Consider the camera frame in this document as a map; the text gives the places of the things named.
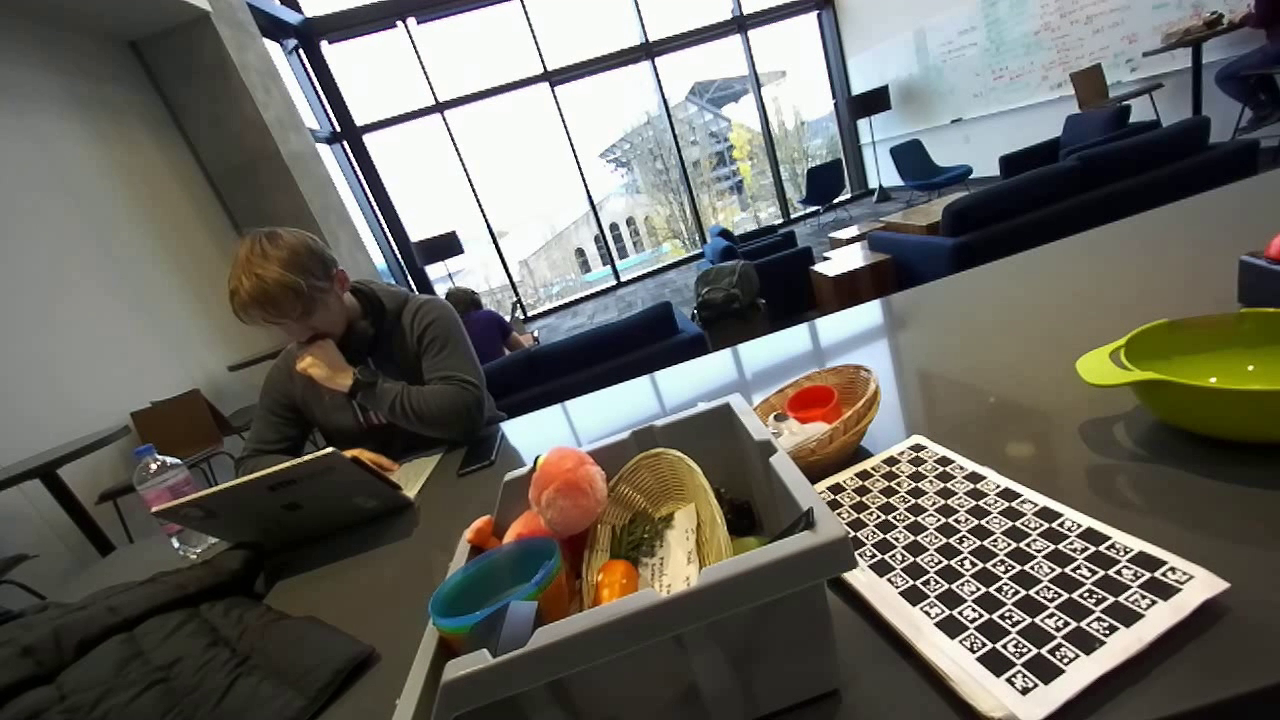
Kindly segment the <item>dark blue sofa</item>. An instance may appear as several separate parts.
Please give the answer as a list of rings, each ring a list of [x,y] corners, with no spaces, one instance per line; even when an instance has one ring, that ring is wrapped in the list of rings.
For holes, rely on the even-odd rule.
[[[1206,141],[1204,115],[1147,129],[953,198],[933,231],[871,231],[894,284],[967,270],[1261,171],[1255,141]]]

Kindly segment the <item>cardboard box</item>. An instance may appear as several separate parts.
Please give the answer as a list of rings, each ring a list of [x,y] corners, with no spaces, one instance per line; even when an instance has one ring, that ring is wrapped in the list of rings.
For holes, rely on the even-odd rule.
[[[230,431],[229,417],[200,388],[136,407],[131,427],[142,444],[183,459],[214,451]]]

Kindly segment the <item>silver laptop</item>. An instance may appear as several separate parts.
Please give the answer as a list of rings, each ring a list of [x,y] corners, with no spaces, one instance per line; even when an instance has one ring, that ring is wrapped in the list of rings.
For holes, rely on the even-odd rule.
[[[156,517],[229,542],[292,546],[390,517],[405,502],[406,497],[395,480],[347,459],[338,446],[321,446],[221,480],[214,489],[164,500]]]

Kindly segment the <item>pink plush toy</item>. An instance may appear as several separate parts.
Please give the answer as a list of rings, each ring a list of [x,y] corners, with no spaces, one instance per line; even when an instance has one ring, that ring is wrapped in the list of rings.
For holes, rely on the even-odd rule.
[[[548,446],[537,459],[528,507],[545,518],[550,534],[575,534],[603,517],[608,474],[578,446]]]

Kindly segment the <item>dark jacket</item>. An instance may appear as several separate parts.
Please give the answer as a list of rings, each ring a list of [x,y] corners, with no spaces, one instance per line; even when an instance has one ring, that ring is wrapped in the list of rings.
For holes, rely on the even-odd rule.
[[[0,720],[314,720],[376,650],[221,550],[0,627]]]

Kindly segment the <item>seated person grey hoodie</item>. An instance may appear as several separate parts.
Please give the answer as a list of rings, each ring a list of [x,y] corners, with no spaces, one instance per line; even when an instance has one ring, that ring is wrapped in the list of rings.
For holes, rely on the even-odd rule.
[[[235,238],[229,308],[283,337],[258,382],[243,470],[292,459],[313,438],[395,470],[420,451],[471,446],[501,419],[448,300],[351,280],[305,229]]]

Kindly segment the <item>red button black box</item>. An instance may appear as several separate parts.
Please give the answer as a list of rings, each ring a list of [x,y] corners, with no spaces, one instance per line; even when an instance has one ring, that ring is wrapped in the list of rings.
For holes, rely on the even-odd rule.
[[[1280,308],[1280,236],[1238,257],[1235,300],[1243,308]]]

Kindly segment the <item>green bowl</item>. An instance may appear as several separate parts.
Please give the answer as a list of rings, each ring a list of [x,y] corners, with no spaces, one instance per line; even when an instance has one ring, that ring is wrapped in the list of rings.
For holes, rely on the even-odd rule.
[[[1077,359],[1091,388],[1126,388],[1161,425],[1232,438],[1280,438],[1280,310],[1235,308],[1147,321]]]

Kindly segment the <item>plastic water bottle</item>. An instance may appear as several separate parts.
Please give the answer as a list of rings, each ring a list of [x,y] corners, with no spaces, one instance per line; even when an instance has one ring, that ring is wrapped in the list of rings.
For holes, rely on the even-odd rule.
[[[156,510],[166,500],[200,493],[200,480],[192,474],[192,466],[179,455],[158,451],[156,444],[138,444],[131,451],[131,459],[136,459],[131,489],[138,493],[148,510]],[[156,525],[158,525],[166,546],[183,560],[203,560],[221,546],[214,534],[170,525],[158,510],[156,510]]]

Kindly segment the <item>red cup in basket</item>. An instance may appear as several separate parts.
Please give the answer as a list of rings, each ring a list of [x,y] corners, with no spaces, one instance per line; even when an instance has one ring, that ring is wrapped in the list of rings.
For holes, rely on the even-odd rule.
[[[832,382],[804,382],[782,407],[795,425],[832,425],[841,417],[841,390]]]

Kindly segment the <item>teal blue cup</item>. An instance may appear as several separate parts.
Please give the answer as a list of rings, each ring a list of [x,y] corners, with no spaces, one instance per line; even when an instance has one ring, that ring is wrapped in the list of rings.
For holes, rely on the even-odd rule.
[[[513,650],[533,639],[557,581],[557,538],[501,542],[430,592],[426,618],[456,645]]]

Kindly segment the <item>checkered calibration board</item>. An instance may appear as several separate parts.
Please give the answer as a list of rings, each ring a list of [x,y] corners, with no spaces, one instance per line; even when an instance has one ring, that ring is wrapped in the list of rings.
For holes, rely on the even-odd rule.
[[[1048,720],[1229,581],[927,437],[817,484],[844,582],[983,720]]]

